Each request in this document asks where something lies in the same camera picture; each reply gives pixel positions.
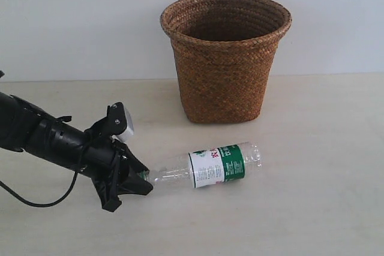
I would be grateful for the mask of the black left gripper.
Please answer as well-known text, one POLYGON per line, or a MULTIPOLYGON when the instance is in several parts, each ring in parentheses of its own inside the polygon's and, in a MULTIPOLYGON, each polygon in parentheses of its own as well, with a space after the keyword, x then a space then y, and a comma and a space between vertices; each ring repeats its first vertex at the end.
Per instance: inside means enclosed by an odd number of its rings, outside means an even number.
POLYGON ((103 210, 114 212, 122 204, 118 195, 148 195, 154 189, 151 183, 142 179, 149 176, 149 168, 128 146, 111 136, 94 135, 89 129, 85 132, 88 141, 82 156, 89 165, 89 175, 103 210), (139 178, 128 178, 119 184, 121 161, 125 156, 125 161, 139 178))

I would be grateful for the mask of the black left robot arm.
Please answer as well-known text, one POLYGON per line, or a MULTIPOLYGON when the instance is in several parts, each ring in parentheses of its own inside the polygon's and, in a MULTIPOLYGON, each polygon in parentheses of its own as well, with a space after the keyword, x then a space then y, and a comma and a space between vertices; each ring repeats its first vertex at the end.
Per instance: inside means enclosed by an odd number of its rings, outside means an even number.
POLYGON ((1 148, 27 152, 92 180, 102 209, 114 212, 120 195, 148 195, 149 168, 126 145, 134 134, 122 102, 108 106, 106 116, 81 131, 71 116, 56 118, 15 95, 1 94, 1 148))

